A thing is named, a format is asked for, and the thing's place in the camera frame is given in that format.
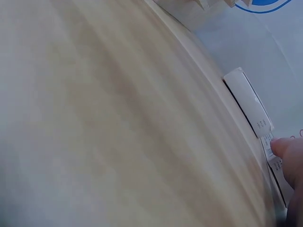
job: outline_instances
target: fingernail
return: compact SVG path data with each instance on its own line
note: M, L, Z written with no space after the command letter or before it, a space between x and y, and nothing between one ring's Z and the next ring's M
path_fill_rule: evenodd
M280 138L273 138L270 142L275 142L278 139L280 139Z

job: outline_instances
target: white surface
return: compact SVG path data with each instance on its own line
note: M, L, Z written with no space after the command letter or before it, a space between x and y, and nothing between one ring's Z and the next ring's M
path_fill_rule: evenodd
M266 110L241 68L224 76L224 81L241 106L256 136L261 138L273 130Z
M303 129L302 9L300 0L261 15L226 9L196 32L223 73L243 68L275 126L275 137L298 137Z

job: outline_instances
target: wooden tabletop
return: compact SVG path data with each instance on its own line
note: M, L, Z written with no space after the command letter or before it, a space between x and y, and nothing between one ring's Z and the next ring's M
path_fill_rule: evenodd
M0 0L0 220L270 227L260 143L152 0Z

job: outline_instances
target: finger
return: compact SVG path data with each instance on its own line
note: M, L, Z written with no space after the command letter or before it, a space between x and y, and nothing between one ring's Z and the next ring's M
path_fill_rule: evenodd
M280 139L273 139L270 142L271 150L273 151L274 155L283 158L286 149L288 148L289 144L293 141L292 138L280 138Z

